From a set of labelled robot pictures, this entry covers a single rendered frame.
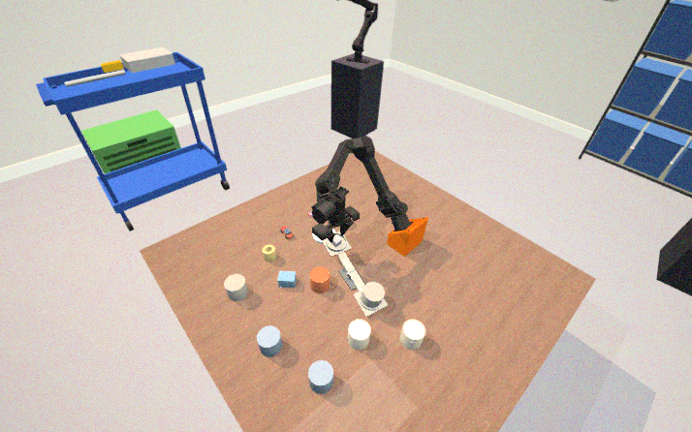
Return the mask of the orange cylinder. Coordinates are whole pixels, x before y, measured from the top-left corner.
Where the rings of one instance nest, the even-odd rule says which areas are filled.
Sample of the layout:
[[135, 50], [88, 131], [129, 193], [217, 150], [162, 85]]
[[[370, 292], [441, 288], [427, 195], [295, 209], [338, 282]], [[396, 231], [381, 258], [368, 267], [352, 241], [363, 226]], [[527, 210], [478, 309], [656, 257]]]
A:
[[314, 293], [325, 293], [330, 287], [330, 273], [324, 267], [316, 267], [310, 272], [310, 288]]

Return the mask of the light blue block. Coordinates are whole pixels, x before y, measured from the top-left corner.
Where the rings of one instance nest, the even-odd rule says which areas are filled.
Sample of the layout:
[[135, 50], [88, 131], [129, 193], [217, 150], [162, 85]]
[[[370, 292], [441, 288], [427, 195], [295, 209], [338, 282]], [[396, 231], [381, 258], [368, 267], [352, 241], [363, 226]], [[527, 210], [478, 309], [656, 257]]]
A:
[[296, 285], [296, 273], [293, 271], [279, 271], [278, 288], [294, 288]]

